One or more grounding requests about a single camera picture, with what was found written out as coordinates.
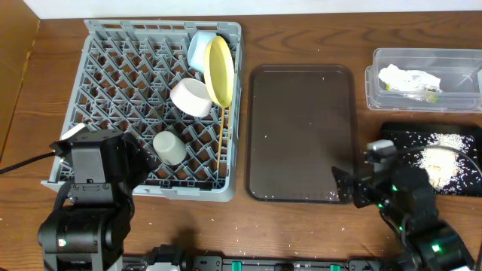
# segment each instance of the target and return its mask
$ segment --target wooden surface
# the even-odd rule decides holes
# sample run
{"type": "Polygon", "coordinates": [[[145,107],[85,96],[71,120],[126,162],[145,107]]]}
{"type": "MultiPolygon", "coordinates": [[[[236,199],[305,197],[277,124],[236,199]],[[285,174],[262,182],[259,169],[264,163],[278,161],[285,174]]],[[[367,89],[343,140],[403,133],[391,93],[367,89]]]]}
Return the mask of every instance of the wooden surface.
{"type": "Polygon", "coordinates": [[[39,22],[22,0],[0,1],[0,160],[39,22]]]}
{"type": "MultiPolygon", "coordinates": [[[[398,253],[392,233],[373,206],[357,210],[353,206],[269,204],[248,198],[244,191],[248,78],[260,64],[347,66],[355,77],[361,146],[377,139],[380,125],[388,120],[482,126],[479,114],[369,111],[364,80],[365,68],[378,47],[482,48],[482,12],[176,19],[229,20],[243,26],[246,69],[236,196],[224,203],[136,197],[136,215],[125,241],[126,252],[144,253],[178,239],[202,252],[223,251],[236,257],[344,259],[398,253]]],[[[86,36],[81,20],[41,22],[2,167],[49,151],[48,145],[59,138],[86,36]]],[[[48,178],[52,161],[42,160],[0,177],[1,267],[42,267],[37,231],[50,214],[55,193],[42,187],[40,180],[48,178]]],[[[441,217],[458,230],[475,257],[482,237],[482,201],[439,196],[438,207],[441,217]]]]}

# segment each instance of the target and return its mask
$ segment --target white wall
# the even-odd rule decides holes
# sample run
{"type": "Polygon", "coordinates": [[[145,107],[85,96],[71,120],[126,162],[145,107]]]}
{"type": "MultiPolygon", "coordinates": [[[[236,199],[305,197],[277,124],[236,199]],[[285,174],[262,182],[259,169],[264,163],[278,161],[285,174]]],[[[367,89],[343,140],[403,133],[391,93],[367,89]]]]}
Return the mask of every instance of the white wall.
{"type": "Polygon", "coordinates": [[[24,0],[41,19],[482,11],[482,0],[24,0]]]}

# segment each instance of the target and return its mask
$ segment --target clear plastic container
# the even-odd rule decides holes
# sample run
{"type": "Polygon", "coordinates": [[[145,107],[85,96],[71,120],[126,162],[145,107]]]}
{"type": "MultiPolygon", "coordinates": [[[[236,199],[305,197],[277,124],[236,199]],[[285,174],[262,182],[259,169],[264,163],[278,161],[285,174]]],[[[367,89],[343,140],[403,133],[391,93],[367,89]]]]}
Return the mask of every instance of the clear plastic container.
{"type": "Polygon", "coordinates": [[[371,110],[436,111],[482,113],[482,50],[382,48],[365,71],[367,106],[371,110]],[[419,70],[441,79],[442,93],[426,92],[431,101],[417,101],[402,94],[421,92],[388,91],[379,78],[390,64],[403,70],[419,70]]]}

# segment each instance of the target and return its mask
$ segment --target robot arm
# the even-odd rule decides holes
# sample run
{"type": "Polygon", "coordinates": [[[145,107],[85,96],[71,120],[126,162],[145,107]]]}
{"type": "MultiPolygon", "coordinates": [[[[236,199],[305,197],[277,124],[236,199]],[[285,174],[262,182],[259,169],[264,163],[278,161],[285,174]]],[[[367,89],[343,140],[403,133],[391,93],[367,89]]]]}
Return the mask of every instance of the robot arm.
{"type": "Polygon", "coordinates": [[[73,165],[75,180],[63,185],[38,231],[45,269],[114,269],[134,216],[132,191],[154,161],[132,135],[115,130],[78,132],[50,147],[73,165]],[[71,206],[63,205],[67,195],[71,206]]]}
{"type": "Polygon", "coordinates": [[[353,199],[358,208],[376,205],[380,217],[398,237],[404,253],[382,269],[473,269],[474,260],[459,234],[438,218],[427,172],[400,164],[397,158],[393,142],[381,140],[368,145],[365,161],[373,165],[368,174],[351,176],[332,169],[343,195],[340,199],[353,199]]]}

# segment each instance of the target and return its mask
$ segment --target crumpled paper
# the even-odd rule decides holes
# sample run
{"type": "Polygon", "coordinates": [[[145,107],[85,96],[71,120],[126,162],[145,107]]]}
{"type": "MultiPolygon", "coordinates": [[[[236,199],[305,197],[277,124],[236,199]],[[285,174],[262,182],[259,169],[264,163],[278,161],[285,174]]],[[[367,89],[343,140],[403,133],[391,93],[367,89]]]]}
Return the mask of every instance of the crumpled paper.
{"type": "Polygon", "coordinates": [[[388,91],[420,92],[420,94],[402,94],[404,97],[417,101],[437,103],[438,96],[430,95],[427,92],[443,92],[440,89],[440,78],[423,71],[400,70],[393,64],[381,69],[378,78],[386,84],[388,91]]]}

